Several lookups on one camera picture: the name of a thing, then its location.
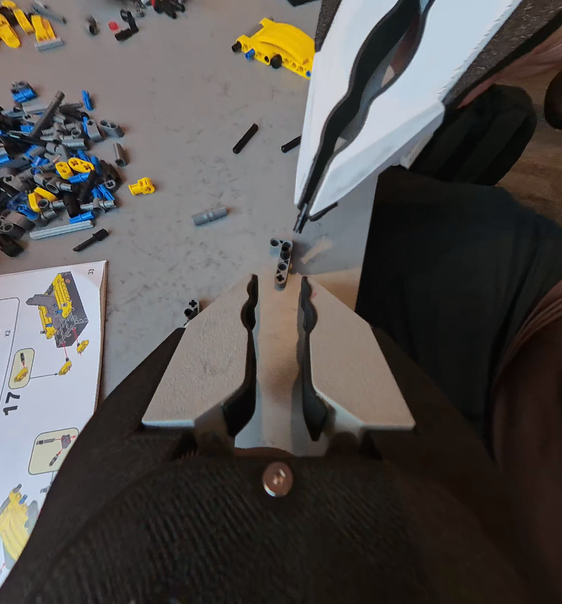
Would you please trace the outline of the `grey axle connector tube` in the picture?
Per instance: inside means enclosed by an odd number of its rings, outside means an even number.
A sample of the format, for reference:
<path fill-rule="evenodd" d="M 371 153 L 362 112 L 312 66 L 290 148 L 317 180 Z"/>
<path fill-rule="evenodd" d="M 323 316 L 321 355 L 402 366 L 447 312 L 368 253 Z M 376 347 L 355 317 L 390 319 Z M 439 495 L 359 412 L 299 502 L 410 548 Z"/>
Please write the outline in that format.
<path fill-rule="evenodd" d="M 221 220 L 228 215 L 228 210 L 225 206 L 209 208 L 208 210 L 200 211 L 191 216 L 194 226 L 201 227 L 206 224 Z"/>

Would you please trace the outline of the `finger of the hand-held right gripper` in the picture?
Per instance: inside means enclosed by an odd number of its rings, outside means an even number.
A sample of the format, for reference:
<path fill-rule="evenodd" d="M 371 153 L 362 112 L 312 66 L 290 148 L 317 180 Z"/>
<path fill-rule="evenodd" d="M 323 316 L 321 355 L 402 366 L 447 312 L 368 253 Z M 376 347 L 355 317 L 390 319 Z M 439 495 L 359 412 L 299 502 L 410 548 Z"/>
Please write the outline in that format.
<path fill-rule="evenodd" d="M 408 30 L 408 1 L 322 1 L 294 202 L 310 207 L 364 88 Z"/>
<path fill-rule="evenodd" d="M 337 140 L 310 206 L 309 221 L 327 213 L 370 175 L 398 165 L 406 156 L 415 157 L 414 148 L 439 127 L 443 102 L 408 100 L 404 92 L 386 89 L 359 108 Z"/>

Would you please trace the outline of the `black angled connector piece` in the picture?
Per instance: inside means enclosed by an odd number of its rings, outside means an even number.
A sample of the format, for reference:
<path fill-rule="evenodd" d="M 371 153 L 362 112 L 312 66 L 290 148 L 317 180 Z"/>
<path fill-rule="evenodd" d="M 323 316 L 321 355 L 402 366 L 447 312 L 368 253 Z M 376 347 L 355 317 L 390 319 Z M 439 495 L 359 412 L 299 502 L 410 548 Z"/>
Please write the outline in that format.
<path fill-rule="evenodd" d="M 114 34 L 114 37 L 119 42 L 125 42 L 132 36 L 138 33 L 139 29 L 134 18 L 133 13 L 128 9 L 120 10 L 120 17 L 122 21 L 127 25 L 125 29 L 120 29 Z"/>

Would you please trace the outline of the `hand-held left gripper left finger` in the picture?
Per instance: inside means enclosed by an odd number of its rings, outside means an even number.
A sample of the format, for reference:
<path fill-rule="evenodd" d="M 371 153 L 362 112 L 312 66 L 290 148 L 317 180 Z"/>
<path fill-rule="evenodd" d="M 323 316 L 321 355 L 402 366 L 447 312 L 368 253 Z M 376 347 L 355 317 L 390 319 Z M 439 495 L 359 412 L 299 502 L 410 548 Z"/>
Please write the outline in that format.
<path fill-rule="evenodd" d="M 256 408 L 259 280 L 249 274 L 187 324 L 141 423 L 235 439 Z"/>

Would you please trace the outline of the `yellow curved panel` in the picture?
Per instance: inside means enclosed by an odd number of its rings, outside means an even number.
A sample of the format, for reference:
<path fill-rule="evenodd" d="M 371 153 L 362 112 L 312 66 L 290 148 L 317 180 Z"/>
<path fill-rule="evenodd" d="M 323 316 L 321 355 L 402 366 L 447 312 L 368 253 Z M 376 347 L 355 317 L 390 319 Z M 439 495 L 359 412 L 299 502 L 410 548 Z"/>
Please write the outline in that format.
<path fill-rule="evenodd" d="M 310 80 L 315 41 L 296 26 L 263 18 L 250 34 L 236 38 L 232 52 L 242 54 L 248 61 L 260 62 L 274 70 L 285 68 Z"/>

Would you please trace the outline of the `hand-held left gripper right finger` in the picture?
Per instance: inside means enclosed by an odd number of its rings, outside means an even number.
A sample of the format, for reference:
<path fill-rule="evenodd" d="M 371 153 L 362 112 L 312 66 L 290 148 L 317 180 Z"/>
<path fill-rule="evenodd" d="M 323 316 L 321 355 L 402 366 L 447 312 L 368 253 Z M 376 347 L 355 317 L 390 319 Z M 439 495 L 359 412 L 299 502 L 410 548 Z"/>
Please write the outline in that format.
<path fill-rule="evenodd" d="M 416 426 L 370 325 L 321 284 L 301 279 L 301 397 L 312 441 Z"/>

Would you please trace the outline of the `grey desk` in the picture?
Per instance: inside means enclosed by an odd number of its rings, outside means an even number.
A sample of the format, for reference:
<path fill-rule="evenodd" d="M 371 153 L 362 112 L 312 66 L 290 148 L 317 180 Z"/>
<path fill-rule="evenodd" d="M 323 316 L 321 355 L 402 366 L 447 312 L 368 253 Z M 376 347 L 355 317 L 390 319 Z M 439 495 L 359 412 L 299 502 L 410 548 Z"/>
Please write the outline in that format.
<path fill-rule="evenodd" d="M 91 228 L 47 240 L 26 238 L 24 252 L 9 258 L 0 252 L 0 276 L 83 263 L 107 261 L 104 340 L 99 390 L 119 391 L 121 411 L 130 418 L 141 387 L 149 405 L 189 323 L 184 308 L 199 299 L 201 312 L 249 274 L 258 277 L 256 324 L 256 408 L 234 441 L 240 449 L 288 451 L 296 457 L 322 456 L 330 442 L 312 441 L 301 397 L 300 288 L 304 275 L 274 287 L 275 260 L 270 239 L 293 241 L 296 154 L 279 147 L 302 130 L 311 80 L 280 68 L 254 65 L 232 53 L 232 38 L 273 9 L 255 1 L 192 1 L 177 20 L 141 19 L 139 32 L 118 42 L 98 19 L 99 36 L 84 29 L 87 15 L 80 1 L 49 5 L 68 19 L 64 46 L 37 51 L 25 37 L 19 49 L 0 46 L 0 105 L 12 105 L 14 81 L 28 81 L 39 98 L 57 92 L 78 102 L 86 90 L 96 102 L 98 120 L 112 120 L 125 130 L 121 144 L 129 166 L 115 196 L 121 205 L 101 215 Z M 233 146 L 248 128 L 258 132 L 240 154 Z M 153 194 L 133 196 L 127 185 L 149 177 Z M 225 206 L 228 215 L 201 227 L 191 216 Z M 98 230 L 110 236 L 81 253 L 73 247 Z"/>

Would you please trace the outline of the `open instruction booklet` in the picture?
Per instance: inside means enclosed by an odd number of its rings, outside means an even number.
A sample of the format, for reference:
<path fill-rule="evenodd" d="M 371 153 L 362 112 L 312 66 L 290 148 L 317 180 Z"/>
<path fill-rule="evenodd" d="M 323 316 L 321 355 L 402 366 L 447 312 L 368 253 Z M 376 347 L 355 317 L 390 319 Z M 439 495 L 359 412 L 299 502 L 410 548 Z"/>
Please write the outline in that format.
<path fill-rule="evenodd" d="M 0 276 L 0 588 L 96 409 L 107 270 Z"/>

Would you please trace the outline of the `pile of mixed small pieces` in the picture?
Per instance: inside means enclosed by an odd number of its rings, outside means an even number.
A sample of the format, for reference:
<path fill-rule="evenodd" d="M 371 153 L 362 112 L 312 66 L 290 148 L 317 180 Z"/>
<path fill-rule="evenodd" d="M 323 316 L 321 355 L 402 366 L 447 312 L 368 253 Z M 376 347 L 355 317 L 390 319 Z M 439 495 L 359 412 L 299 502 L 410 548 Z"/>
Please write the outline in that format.
<path fill-rule="evenodd" d="M 0 105 L 0 252 L 16 258 L 21 240 L 54 238 L 91 228 L 117 208 L 127 154 L 123 127 L 98 120 L 87 91 L 80 102 L 57 92 L 39 98 L 28 81 L 10 87 L 13 105 Z"/>

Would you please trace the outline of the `person's legs in black pants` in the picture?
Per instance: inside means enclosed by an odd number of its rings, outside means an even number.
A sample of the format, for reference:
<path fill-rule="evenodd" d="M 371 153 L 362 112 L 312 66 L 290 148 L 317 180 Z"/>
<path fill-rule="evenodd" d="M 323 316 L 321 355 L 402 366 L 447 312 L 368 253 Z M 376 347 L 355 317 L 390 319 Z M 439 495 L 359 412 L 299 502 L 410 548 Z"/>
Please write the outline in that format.
<path fill-rule="evenodd" d="M 525 90 L 491 85 L 449 111 L 411 169 L 380 174 L 355 308 L 487 446 L 504 355 L 562 280 L 562 227 L 497 186 L 536 126 Z"/>

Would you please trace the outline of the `black axle pin with stop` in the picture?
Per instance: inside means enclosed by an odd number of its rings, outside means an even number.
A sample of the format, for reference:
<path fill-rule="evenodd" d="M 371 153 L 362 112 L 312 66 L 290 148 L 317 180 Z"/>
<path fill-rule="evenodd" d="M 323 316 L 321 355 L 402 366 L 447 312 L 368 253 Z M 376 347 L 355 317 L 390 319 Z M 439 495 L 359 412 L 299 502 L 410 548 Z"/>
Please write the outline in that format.
<path fill-rule="evenodd" d="M 109 236 L 110 236 L 109 231 L 107 231 L 105 229 L 98 230 L 98 231 L 92 233 L 88 239 L 86 239 L 86 240 L 82 241 L 81 243 L 79 243 L 78 245 L 74 246 L 73 252 L 81 253 L 81 252 L 85 251 L 86 249 L 90 248 L 91 246 L 95 245 L 96 243 L 99 243 L 99 242 L 103 241 L 104 239 L 108 238 Z"/>

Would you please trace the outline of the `person's brown sweater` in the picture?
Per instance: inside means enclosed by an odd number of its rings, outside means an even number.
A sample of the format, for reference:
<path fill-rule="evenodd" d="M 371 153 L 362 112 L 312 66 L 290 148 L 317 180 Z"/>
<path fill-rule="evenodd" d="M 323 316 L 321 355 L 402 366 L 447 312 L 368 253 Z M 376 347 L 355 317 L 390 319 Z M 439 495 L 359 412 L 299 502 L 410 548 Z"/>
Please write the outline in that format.
<path fill-rule="evenodd" d="M 525 548 L 562 603 L 562 280 L 527 317 L 493 388 L 493 448 Z"/>

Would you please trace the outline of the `cluster of black pins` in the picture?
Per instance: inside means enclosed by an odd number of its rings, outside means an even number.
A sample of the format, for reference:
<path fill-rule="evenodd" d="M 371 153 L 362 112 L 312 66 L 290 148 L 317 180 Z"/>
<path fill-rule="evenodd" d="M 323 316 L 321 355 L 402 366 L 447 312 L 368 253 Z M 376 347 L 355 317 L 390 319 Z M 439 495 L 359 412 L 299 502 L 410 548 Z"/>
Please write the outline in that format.
<path fill-rule="evenodd" d="M 156 14 L 164 14 L 173 20 L 186 12 L 186 4 L 183 1 L 137 1 L 137 3 L 141 8 L 151 8 Z"/>

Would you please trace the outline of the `pile of yellow beam pieces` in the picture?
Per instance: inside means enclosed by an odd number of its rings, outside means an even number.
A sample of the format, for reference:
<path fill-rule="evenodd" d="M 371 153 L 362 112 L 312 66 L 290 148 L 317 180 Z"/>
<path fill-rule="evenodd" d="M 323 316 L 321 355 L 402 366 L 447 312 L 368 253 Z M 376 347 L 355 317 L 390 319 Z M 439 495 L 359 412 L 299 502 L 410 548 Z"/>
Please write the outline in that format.
<path fill-rule="evenodd" d="M 66 25 L 68 19 L 42 1 L 32 1 L 27 10 L 15 1 L 0 1 L 0 46 L 19 49 L 21 34 L 32 39 L 39 52 L 47 52 L 64 46 L 53 23 Z"/>

